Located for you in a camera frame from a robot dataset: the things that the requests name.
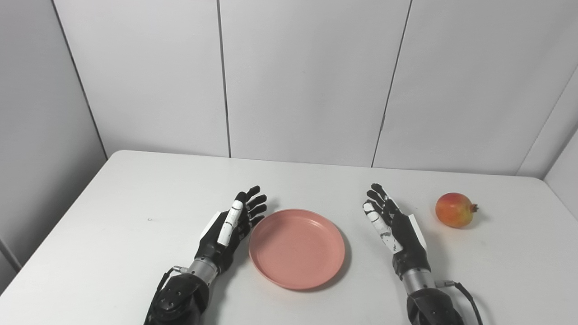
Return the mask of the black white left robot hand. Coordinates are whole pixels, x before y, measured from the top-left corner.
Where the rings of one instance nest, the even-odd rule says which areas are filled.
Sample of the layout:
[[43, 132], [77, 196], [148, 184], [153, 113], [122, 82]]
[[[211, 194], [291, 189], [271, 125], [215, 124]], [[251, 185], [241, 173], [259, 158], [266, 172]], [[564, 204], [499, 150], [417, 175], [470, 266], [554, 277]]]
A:
[[260, 186], [254, 186], [239, 192], [229, 210], [211, 218], [201, 234], [196, 259], [211, 261], [218, 274], [229, 269], [239, 243], [265, 217], [267, 196], [260, 191]]

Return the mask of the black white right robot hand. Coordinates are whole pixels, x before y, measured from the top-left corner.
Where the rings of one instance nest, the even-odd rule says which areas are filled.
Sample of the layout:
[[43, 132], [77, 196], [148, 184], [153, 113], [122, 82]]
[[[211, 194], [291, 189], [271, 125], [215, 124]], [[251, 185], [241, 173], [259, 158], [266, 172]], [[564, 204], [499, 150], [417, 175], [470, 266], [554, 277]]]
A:
[[378, 183], [370, 185], [363, 204], [365, 215], [393, 254], [392, 266], [402, 278], [411, 269], [432, 271], [427, 245], [413, 215], [404, 214]]

